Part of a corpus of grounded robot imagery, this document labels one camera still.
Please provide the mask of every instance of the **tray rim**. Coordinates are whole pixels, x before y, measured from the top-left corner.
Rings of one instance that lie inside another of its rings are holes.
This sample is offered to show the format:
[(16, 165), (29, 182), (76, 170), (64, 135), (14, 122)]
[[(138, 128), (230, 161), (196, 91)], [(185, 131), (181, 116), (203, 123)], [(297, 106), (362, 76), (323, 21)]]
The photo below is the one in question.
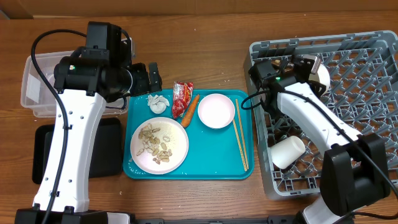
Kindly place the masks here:
[[(244, 92), (242, 90), (236, 90), (236, 89), (227, 89), (227, 90), (196, 89), (196, 90), (193, 90), (193, 92), (195, 92), (195, 91), (205, 91), (205, 92), (219, 91), (219, 92), (227, 92), (227, 93), (228, 92), (229, 93), (236, 92), (237, 93), (236, 95), (242, 96), (243, 98), (248, 96), (248, 94), (246, 92)], [(129, 107), (129, 109), (132, 107), (132, 105), (134, 106), (134, 101), (136, 100), (136, 98), (137, 97), (130, 97), (129, 104), (131, 106)], [(130, 113), (132, 113), (132, 111), (128, 110), (128, 112), (127, 112), (127, 123), (126, 123), (126, 135), (125, 135), (125, 138), (124, 138), (123, 172), (131, 179), (134, 179), (134, 180), (245, 180), (254, 171), (254, 166), (255, 166), (255, 163), (254, 163), (254, 156), (255, 156), (254, 155), (254, 146), (255, 146), (255, 142), (254, 142), (254, 139), (253, 139), (253, 157), (252, 157), (252, 159), (250, 159), (250, 161), (252, 162), (253, 165), (249, 168), (249, 170), (246, 172), (246, 174), (241, 176), (241, 177), (219, 177), (219, 176), (217, 176), (217, 177), (207, 177), (205, 179), (202, 179), (202, 178), (201, 179), (195, 179), (195, 178), (193, 179), (192, 177), (184, 177), (184, 176), (181, 176), (181, 177), (165, 177), (164, 175), (154, 175), (154, 174), (149, 174), (149, 173), (148, 173), (148, 175), (143, 175), (143, 176), (140, 176), (140, 177), (136, 177), (134, 175), (131, 175), (128, 172), (126, 172), (126, 170), (129, 171), (129, 168), (128, 168), (129, 156), (126, 156), (126, 153), (128, 151), (127, 155), (130, 155), (130, 150), (129, 150), (130, 143), (126, 140), (126, 136), (127, 136), (127, 129), (130, 128), (127, 125), (129, 123), (129, 120), (131, 119)], [(249, 117), (249, 119), (251, 121), (249, 123), (249, 128), (251, 127), (251, 130), (253, 130), (252, 113), (248, 113), (248, 117)]]

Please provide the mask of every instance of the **teal serving tray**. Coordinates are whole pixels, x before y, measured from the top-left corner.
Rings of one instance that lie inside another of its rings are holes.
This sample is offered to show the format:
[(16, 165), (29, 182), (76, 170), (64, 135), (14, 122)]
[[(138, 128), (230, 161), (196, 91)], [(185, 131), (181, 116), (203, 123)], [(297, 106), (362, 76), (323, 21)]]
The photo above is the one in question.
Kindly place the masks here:
[[(240, 104), (248, 96), (241, 90), (194, 90), (193, 97), (200, 94), (201, 100), (213, 93), (226, 95), (234, 105), (235, 99), (238, 99)], [(130, 99), (123, 159), (123, 170), (127, 176), (133, 179), (241, 180), (252, 174), (254, 169), (254, 142), (251, 111), (242, 109), (240, 109), (240, 112), (249, 162), (247, 171), (243, 169), (233, 123), (222, 129), (208, 128), (199, 119), (198, 107), (189, 127), (185, 129), (189, 138), (189, 150), (183, 163), (172, 172), (162, 175), (148, 174), (138, 168), (132, 160), (130, 152), (131, 137), (135, 130), (140, 124), (151, 118), (159, 116), (172, 118), (173, 90), (163, 90), (155, 94), (163, 95), (170, 102), (170, 106), (162, 114), (155, 114), (149, 109), (147, 105), (148, 95), (131, 97)], [(238, 112), (235, 112), (235, 122), (239, 136), (241, 136)]]

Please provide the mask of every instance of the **small pink bowl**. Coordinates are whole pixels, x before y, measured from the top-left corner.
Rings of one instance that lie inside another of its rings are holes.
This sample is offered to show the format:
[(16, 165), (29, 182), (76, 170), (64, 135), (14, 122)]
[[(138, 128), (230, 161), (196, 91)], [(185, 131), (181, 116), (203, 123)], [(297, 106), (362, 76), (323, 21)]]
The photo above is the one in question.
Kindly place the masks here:
[(235, 117), (235, 106), (222, 94), (210, 94), (201, 100), (198, 115), (203, 124), (213, 129), (229, 125)]

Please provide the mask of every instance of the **food scrap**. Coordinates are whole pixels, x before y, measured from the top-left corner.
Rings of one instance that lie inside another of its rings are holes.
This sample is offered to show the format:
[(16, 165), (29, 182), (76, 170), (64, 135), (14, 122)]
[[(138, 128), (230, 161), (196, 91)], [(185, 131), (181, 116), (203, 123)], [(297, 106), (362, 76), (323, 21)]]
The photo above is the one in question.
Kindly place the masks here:
[(169, 101), (163, 96), (148, 96), (148, 106), (155, 114), (161, 114), (166, 110), (166, 107), (170, 106)]
[(195, 109), (197, 107), (199, 99), (200, 99), (200, 95), (197, 94), (197, 96), (195, 97), (195, 99), (193, 99), (191, 105), (189, 106), (187, 113), (185, 113), (185, 116), (181, 121), (181, 125), (184, 128), (188, 127), (188, 125), (191, 123), (191, 120), (192, 120), (193, 114), (195, 113)]
[(189, 102), (191, 102), (193, 91), (193, 83), (182, 83), (175, 82), (173, 88), (173, 107), (172, 114), (173, 118), (176, 119), (181, 116), (185, 109), (188, 108)]
[(163, 136), (162, 139), (164, 142), (160, 142), (160, 139), (155, 137), (155, 134), (159, 131), (160, 128), (152, 128), (150, 123), (143, 127), (138, 134), (138, 139), (142, 140), (144, 148), (137, 152), (137, 156), (140, 156), (145, 151), (152, 154), (154, 157), (152, 160), (158, 165), (160, 165), (160, 162), (170, 162), (170, 156), (173, 155), (171, 149), (167, 149), (166, 145), (166, 142), (170, 142), (170, 138)]

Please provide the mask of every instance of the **white cup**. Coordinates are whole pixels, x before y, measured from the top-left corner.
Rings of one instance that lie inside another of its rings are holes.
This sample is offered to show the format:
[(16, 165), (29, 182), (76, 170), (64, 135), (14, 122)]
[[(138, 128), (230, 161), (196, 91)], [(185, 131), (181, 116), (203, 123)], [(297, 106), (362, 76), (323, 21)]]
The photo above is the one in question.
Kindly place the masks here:
[(304, 143), (297, 136), (291, 136), (271, 147), (272, 161), (280, 169), (286, 169), (304, 152)]

